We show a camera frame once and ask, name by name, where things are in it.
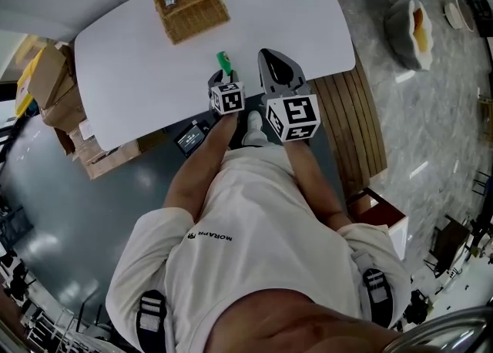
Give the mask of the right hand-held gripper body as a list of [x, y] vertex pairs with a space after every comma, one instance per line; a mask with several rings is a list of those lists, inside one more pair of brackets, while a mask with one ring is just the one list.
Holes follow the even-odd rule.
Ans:
[[308, 83], [263, 97], [266, 119], [281, 142], [311, 139], [320, 126], [317, 96]]

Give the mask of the green snack packet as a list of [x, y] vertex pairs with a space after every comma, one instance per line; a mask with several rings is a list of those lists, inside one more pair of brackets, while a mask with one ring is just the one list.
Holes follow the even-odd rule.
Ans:
[[227, 55], [227, 53], [225, 51], [218, 52], [216, 54], [216, 58], [217, 58], [217, 61], [218, 61], [219, 65], [220, 65], [220, 68], [223, 70], [223, 72], [227, 76], [230, 76], [231, 73], [232, 73], [232, 71], [233, 71], [233, 68], [232, 68], [232, 65], [231, 65], [230, 58]]

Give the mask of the wicker basket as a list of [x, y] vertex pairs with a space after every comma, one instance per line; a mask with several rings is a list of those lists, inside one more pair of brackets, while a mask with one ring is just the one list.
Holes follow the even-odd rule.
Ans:
[[165, 33], [177, 45], [230, 20], [223, 0], [178, 0], [165, 8], [163, 0], [153, 0]]

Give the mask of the person's left forearm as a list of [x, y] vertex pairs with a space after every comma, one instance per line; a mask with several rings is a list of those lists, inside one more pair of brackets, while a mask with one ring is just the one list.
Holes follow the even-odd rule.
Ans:
[[163, 206], [187, 211], [198, 223], [203, 204], [224, 155], [236, 132], [238, 113], [223, 116], [203, 143], [179, 168], [169, 186]]

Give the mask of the person's white shoe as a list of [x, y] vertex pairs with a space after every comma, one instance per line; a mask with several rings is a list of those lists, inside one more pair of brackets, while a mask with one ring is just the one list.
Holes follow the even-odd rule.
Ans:
[[257, 110], [252, 110], [249, 112], [246, 120], [246, 129], [248, 133], [263, 130], [263, 119]]

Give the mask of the black screen device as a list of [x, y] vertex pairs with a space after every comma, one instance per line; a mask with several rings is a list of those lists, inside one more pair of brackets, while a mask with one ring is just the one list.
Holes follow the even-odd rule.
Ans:
[[189, 158], [203, 143], [209, 131], [206, 120], [193, 120], [173, 141], [185, 158]]

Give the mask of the wooden slatted panel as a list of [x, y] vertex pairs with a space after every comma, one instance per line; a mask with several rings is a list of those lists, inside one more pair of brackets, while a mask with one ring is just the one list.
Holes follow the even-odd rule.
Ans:
[[380, 120], [359, 60], [346, 72], [309, 81], [334, 155], [345, 199], [369, 187], [387, 169]]

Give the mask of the grey pet bed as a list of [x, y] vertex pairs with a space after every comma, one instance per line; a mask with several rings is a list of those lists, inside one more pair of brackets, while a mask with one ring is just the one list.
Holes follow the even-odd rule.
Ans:
[[433, 25], [419, 0], [398, 0], [384, 15], [388, 43], [404, 67], [429, 71], [433, 61]]

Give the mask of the person's white shirt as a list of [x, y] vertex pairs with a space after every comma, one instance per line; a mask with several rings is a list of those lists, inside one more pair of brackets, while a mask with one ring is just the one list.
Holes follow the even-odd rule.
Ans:
[[203, 353], [220, 315], [248, 294], [296, 291], [352, 318], [373, 312], [363, 274], [380, 271], [391, 287], [391, 320], [411, 299], [410, 279], [384, 226], [331, 230], [298, 189], [282, 147], [226, 153], [198, 219], [178, 207], [142, 215], [109, 287], [106, 309], [134, 347], [141, 297], [159, 292], [168, 312], [167, 348]]

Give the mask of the white cabinet brown top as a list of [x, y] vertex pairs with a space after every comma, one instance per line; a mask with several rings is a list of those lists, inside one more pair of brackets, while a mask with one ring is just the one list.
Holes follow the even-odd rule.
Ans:
[[350, 216], [358, 223], [386, 226], [394, 249], [401, 260], [407, 245], [408, 216], [371, 188], [363, 189], [346, 202]]

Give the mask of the medium cardboard box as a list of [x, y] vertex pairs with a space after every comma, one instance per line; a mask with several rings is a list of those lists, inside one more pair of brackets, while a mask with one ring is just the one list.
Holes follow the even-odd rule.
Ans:
[[45, 125], [71, 133], [86, 120], [79, 87], [74, 85], [48, 109], [41, 108], [40, 113]]

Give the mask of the white round bowl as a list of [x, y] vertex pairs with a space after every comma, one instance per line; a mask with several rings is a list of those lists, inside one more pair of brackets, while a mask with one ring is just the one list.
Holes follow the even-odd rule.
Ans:
[[463, 21], [461, 18], [461, 14], [454, 3], [449, 2], [444, 6], [444, 16], [446, 17], [449, 25], [453, 29], [463, 28]]

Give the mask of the open cardboard box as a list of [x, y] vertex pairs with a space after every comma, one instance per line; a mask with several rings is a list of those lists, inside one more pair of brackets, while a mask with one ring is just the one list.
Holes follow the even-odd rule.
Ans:
[[47, 45], [33, 60], [27, 90], [40, 107], [48, 109], [76, 83], [72, 49]]

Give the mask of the beige round basin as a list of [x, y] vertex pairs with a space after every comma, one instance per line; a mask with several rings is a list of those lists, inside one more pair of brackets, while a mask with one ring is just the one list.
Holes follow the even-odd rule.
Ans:
[[475, 20], [468, 3], [465, 0], [455, 0], [455, 4], [465, 28], [469, 32], [473, 32], [475, 30]]

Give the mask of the black framed glass door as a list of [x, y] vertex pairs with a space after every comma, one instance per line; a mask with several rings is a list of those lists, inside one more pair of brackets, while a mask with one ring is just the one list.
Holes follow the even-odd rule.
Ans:
[[0, 170], [7, 159], [9, 150], [18, 139], [29, 118], [15, 114], [17, 82], [0, 82]]

